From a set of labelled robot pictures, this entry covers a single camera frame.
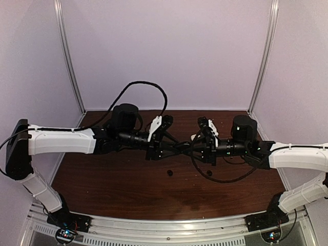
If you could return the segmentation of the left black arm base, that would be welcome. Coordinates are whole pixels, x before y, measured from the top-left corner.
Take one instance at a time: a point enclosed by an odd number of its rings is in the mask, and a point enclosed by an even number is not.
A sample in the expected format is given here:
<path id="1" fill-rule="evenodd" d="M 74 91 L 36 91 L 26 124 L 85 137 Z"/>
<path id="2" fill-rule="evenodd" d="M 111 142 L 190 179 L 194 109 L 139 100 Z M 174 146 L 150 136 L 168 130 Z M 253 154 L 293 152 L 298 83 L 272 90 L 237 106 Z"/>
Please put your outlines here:
<path id="1" fill-rule="evenodd" d="M 87 233 L 89 231 L 91 217 L 70 212 L 62 194 L 59 194 L 59 197 L 62 207 L 55 212 L 47 211 L 47 223 L 56 225 L 62 229 Z"/>

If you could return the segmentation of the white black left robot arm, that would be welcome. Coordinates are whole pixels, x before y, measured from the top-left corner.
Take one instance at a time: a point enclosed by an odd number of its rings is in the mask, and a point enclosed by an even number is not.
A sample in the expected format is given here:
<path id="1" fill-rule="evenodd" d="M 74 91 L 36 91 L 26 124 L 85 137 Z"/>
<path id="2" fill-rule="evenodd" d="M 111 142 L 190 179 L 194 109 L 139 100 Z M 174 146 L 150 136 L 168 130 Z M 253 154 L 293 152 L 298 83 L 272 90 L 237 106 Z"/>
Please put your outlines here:
<path id="1" fill-rule="evenodd" d="M 14 120 L 27 116 L 25 113 L 36 113 L 35 119 L 40 120 L 37 117 L 41 116 L 41 122 L 46 124 L 72 126 L 77 113 L 71 107 L 57 106 L 37 106 L 36 111 L 28 111 L 23 106 L 1 104 L 1 142 L 10 135 Z M 142 151 L 136 150 L 107 155 L 67 154 L 54 187 L 68 195 L 66 199 L 74 212 L 127 219 L 187 218 L 183 182 L 191 162 L 185 156 L 163 161 L 146 161 L 143 156 Z M 58 158 L 56 153 L 34 158 L 35 167 L 47 181 Z M 172 177 L 165 175 L 169 169 L 175 171 Z M 1 219 L 22 219 L 32 200 L 19 182 L 1 174 Z"/>

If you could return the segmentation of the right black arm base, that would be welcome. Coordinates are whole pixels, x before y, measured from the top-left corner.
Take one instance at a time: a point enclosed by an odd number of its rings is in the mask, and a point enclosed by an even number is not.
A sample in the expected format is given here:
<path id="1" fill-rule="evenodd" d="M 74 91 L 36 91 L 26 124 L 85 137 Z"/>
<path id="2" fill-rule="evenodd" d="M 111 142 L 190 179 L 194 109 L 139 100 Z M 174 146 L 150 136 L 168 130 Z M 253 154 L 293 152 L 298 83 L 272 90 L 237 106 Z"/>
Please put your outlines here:
<path id="1" fill-rule="evenodd" d="M 273 196 L 265 212 L 246 216 L 245 223 L 249 232 L 278 227 L 282 223 L 289 222 L 287 213 L 279 207 L 279 199 L 283 193 Z"/>

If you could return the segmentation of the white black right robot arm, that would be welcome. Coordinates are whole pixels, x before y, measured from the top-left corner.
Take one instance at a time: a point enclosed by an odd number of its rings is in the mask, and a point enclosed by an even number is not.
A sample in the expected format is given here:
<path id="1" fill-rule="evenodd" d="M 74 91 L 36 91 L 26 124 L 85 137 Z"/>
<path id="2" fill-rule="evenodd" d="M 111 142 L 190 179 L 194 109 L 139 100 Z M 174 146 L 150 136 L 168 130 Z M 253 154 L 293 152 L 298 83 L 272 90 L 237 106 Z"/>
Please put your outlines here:
<path id="1" fill-rule="evenodd" d="M 199 132 L 192 136 L 191 159 L 195 159 L 195 144 L 200 141 L 200 160 L 215 164 L 218 157 L 240 156 L 252 172 L 258 169 L 298 168 L 319 171 L 312 180 L 281 194 L 275 195 L 263 214 L 266 226 L 274 226 L 282 214 L 327 198 L 327 144 L 296 145 L 257 139 L 257 121 L 247 115 L 233 118 L 230 139 L 220 139 L 212 120 L 200 117 Z"/>

